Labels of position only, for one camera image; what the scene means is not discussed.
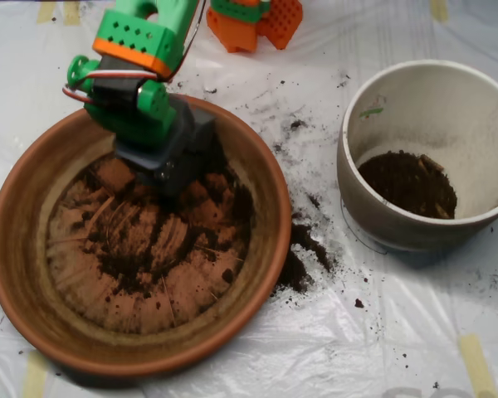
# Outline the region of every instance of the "orange robot part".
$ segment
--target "orange robot part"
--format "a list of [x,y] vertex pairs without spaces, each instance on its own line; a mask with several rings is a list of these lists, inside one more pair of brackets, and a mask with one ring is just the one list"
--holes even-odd
[[207,24],[227,52],[256,51],[256,23],[226,17],[209,8]]
[[[256,6],[260,0],[235,0]],[[240,21],[208,9],[207,24],[228,52],[255,52],[257,37],[265,36],[277,50],[284,50],[302,21],[298,0],[271,0],[271,10],[258,23]]]
[[269,17],[256,24],[256,33],[265,36],[277,50],[284,50],[302,21],[298,0],[271,0]]

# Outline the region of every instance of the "wire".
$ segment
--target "wire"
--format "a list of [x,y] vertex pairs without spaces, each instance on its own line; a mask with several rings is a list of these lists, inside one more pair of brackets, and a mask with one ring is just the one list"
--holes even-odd
[[87,79],[94,79],[96,77],[101,77],[101,78],[111,78],[111,77],[117,77],[117,78],[127,78],[127,79],[139,79],[139,78],[144,78],[144,79],[153,79],[157,80],[158,76],[156,73],[153,72],[148,72],[146,70],[93,70],[90,73],[87,73],[85,77],[82,77],[79,79],[73,87],[71,87],[71,90],[75,90],[77,87],[79,87],[85,80]]
[[63,93],[73,98],[74,100],[78,100],[81,102],[85,102],[86,104],[94,104],[94,101],[87,94],[77,94],[75,90],[72,90],[68,85],[63,86]]
[[184,54],[181,57],[181,61],[178,63],[177,68],[168,76],[166,79],[162,79],[161,81],[163,82],[168,82],[171,81],[171,79],[179,72],[179,69],[181,69],[181,65],[183,64],[186,55],[190,51],[190,47],[192,46],[193,39],[196,38],[196,35],[198,34],[198,28],[199,25],[201,25],[201,20],[203,19],[203,14],[205,12],[205,6],[207,5],[207,0],[203,0],[203,5],[201,6],[201,12],[199,13],[199,18],[198,18],[198,23],[196,24],[196,28],[193,30],[192,37],[190,37],[190,41],[188,42],[188,45],[186,46],[186,49],[184,50]]
[[151,79],[157,80],[158,76],[156,73],[148,72],[146,70],[94,70],[87,73],[85,77],[79,79],[73,86],[64,85],[62,91],[74,100],[85,102],[87,104],[94,104],[94,101],[87,94],[78,94],[76,92],[77,87],[79,87],[85,80],[94,78],[119,78],[119,79]]

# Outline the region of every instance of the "soil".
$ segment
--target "soil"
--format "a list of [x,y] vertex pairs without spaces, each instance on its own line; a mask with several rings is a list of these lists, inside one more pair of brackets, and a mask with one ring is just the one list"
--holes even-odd
[[249,190],[214,140],[202,176],[175,199],[109,155],[81,172],[49,223],[47,259],[65,302],[116,332],[180,326],[238,276],[251,240]]
[[308,199],[310,200],[311,204],[314,205],[317,210],[319,210],[319,208],[321,207],[319,199],[317,199],[317,197],[311,194],[308,195]]
[[369,159],[359,167],[384,199],[419,216],[453,219],[457,197],[443,168],[426,155],[400,151]]
[[291,224],[290,249],[281,275],[276,283],[275,291],[292,288],[297,293],[305,293],[314,280],[306,272],[305,264],[291,249],[293,245],[300,245],[304,250],[315,252],[317,260],[326,271],[331,272],[333,262],[330,260],[326,249],[310,236],[311,226]]
[[306,122],[300,119],[297,119],[290,125],[291,131],[297,130],[299,127],[306,127]]

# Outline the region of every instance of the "dirt clump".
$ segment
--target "dirt clump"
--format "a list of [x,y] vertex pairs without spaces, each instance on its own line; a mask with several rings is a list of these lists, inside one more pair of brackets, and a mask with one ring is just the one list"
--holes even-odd
[[419,216],[454,218],[456,193],[443,167],[426,155],[388,152],[362,164],[359,173],[395,206]]

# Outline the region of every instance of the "plastic sheet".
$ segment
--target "plastic sheet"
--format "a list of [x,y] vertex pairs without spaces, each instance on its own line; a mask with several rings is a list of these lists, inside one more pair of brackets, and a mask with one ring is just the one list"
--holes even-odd
[[[43,396],[467,397],[457,338],[471,332],[498,388],[498,221],[450,252],[386,253],[342,213],[336,182],[341,117],[376,71],[443,58],[498,80],[498,0],[448,0],[447,13],[443,4],[304,1],[288,48],[261,41],[255,55],[227,54],[203,23],[171,90],[232,111],[264,138],[302,215],[297,222],[313,225],[334,268],[296,246],[314,280],[308,291],[277,293],[209,359],[118,392],[78,386],[48,364]],[[0,2],[0,186],[34,139],[80,108],[61,93],[66,67],[76,54],[94,56],[109,6]],[[296,120],[303,124],[293,129]],[[0,308],[0,397],[23,396],[32,349]]]

